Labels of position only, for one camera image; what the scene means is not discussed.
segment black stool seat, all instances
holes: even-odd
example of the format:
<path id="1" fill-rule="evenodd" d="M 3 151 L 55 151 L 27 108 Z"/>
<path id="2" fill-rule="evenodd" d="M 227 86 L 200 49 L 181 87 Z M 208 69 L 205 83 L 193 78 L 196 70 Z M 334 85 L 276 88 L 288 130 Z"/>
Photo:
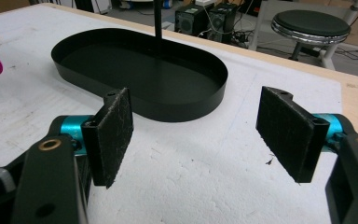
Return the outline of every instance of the black stool seat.
<path id="1" fill-rule="evenodd" d="M 284 11 L 278 13 L 274 20 L 280 26 L 309 35 L 347 35 L 351 31 L 351 27 L 345 21 L 316 11 Z"/>
<path id="2" fill-rule="evenodd" d="M 303 44 L 326 46 L 344 41 L 351 27 L 342 19 L 317 11 L 289 10 L 275 15 L 271 28 L 297 44 L 291 60 L 297 61 Z"/>

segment stool leg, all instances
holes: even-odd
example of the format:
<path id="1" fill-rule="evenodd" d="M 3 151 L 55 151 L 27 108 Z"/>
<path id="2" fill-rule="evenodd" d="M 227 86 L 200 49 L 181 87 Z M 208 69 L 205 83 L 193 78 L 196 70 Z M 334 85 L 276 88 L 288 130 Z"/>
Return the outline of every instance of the stool leg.
<path id="1" fill-rule="evenodd" d="M 301 43 L 297 42 L 295 51 L 293 51 L 292 57 L 289 58 L 290 60 L 293 60 L 293 61 L 298 62 L 298 58 L 297 58 L 297 57 L 298 57 L 299 52 L 301 51 L 301 47 L 302 47 L 302 46 L 301 46 Z"/>

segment teal object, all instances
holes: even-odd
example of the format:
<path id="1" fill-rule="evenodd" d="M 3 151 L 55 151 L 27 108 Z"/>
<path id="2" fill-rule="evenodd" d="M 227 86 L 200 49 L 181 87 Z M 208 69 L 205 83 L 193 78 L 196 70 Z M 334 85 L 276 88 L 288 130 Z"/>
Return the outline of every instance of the teal object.
<path id="1" fill-rule="evenodd" d="M 341 122 L 337 119 L 336 116 L 332 114 L 313 114 L 313 116 L 316 118 L 325 119 L 330 123 L 324 142 L 327 150 L 323 149 L 322 151 L 333 151 L 337 153 L 337 150 L 341 145 L 341 140 L 345 136 Z"/>
<path id="2" fill-rule="evenodd" d="M 332 139 L 335 133 L 343 133 L 341 122 L 332 114 L 313 114 L 314 117 L 325 119 L 330 123 L 327 131 L 326 140 Z"/>
<path id="3" fill-rule="evenodd" d="M 84 145 L 83 133 L 81 132 L 81 125 L 89 120 L 91 115 L 85 116 L 68 116 L 62 123 L 61 133 L 71 135 L 77 142 L 81 144 L 81 148 L 75 152 L 76 156 L 87 155 L 86 147 Z"/>

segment black oval tray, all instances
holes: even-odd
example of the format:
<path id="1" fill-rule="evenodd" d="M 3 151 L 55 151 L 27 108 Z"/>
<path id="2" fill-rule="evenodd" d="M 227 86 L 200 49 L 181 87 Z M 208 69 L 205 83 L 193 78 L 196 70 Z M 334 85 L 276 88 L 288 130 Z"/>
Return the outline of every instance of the black oval tray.
<path id="1" fill-rule="evenodd" d="M 132 109 L 149 119 L 198 119 L 223 99 L 226 66 L 201 49 L 124 29 L 98 29 L 69 36 L 51 52 L 61 77 L 104 96 L 131 90 Z"/>

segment desk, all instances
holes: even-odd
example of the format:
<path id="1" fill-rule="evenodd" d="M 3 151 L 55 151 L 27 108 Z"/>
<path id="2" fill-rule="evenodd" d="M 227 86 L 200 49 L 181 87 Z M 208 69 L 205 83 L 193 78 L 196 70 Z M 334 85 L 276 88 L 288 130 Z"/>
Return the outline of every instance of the desk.
<path id="1" fill-rule="evenodd" d="M 106 27 L 153 34 L 153 27 L 50 4 L 0 14 L 0 166 L 42 138 L 57 116 L 102 106 L 62 80 L 50 52 L 69 35 Z M 91 188 L 89 222 L 329 223 L 324 186 L 336 156 L 322 154 L 311 184 L 294 183 L 276 160 L 266 165 L 258 101 L 262 85 L 290 91 L 309 112 L 343 113 L 358 131 L 358 77 L 188 35 L 163 37 L 219 57 L 228 69 L 225 98 L 190 122 L 135 114 L 115 184 Z"/>

